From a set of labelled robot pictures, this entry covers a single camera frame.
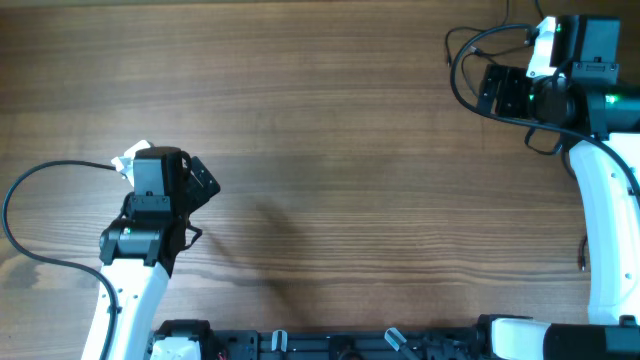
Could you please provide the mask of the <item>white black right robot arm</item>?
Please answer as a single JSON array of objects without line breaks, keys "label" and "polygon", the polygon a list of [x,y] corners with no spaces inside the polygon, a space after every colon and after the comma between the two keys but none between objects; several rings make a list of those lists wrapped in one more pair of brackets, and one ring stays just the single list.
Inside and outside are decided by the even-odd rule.
[{"label": "white black right robot arm", "polygon": [[620,22],[564,15],[527,26],[527,68],[491,64],[473,111],[555,132],[579,185],[591,271],[588,321],[495,315],[480,322],[492,359],[635,359],[639,355],[639,90],[619,83]]}]

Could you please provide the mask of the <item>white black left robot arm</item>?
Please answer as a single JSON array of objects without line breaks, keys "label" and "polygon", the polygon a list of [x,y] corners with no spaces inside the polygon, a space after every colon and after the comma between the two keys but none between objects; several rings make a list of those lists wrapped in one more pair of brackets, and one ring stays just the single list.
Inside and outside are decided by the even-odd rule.
[{"label": "white black left robot arm", "polygon": [[112,159],[132,185],[121,213],[102,232],[99,298],[82,356],[142,359],[177,255],[192,245],[190,216],[219,193],[202,161],[141,140]]}]

